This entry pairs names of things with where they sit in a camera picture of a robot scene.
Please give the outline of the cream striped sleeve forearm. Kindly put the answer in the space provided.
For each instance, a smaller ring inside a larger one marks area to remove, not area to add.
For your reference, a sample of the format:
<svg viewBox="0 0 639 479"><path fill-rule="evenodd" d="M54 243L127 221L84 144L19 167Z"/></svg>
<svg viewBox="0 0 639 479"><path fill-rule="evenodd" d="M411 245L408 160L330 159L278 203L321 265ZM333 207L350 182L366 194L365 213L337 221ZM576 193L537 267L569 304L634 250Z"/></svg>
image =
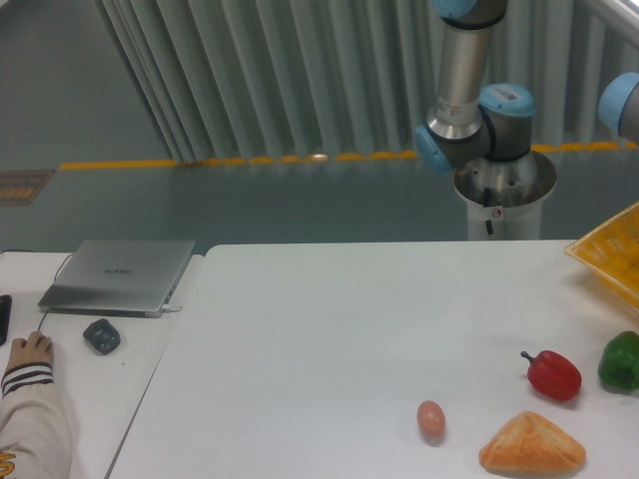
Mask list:
<svg viewBox="0 0 639 479"><path fill-rule="evenodd" d="M1 387L1 476L67 478L72 440L51 366L13 367Z"/></svg>

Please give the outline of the person's hand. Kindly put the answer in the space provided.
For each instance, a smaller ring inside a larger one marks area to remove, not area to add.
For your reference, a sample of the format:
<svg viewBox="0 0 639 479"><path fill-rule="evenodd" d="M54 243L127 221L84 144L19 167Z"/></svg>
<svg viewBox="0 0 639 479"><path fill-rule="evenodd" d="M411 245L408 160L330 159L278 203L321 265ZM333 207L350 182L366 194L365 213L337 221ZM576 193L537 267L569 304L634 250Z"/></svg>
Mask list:
<svg viewBox="0 0 639 479"><path fill-rule="evenodd" d="M52 338L41 331L32 331L27 338L19 337L12 341L5 371L36 363L52 366L53 361Z"/></svg>

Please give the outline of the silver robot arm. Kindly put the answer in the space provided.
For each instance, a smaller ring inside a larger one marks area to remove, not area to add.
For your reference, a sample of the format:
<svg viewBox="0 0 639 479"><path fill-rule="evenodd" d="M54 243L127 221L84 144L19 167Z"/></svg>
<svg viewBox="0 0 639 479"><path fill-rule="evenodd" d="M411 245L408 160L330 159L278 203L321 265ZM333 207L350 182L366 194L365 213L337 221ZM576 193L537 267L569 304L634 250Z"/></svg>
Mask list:
<svg viewBox="0 0 639 479"><path fill-rule="evenodd" d="M436 101L414 133L441 172L509 162L532 143L638 141L635 1L436 1L444 23Z"/></svg>

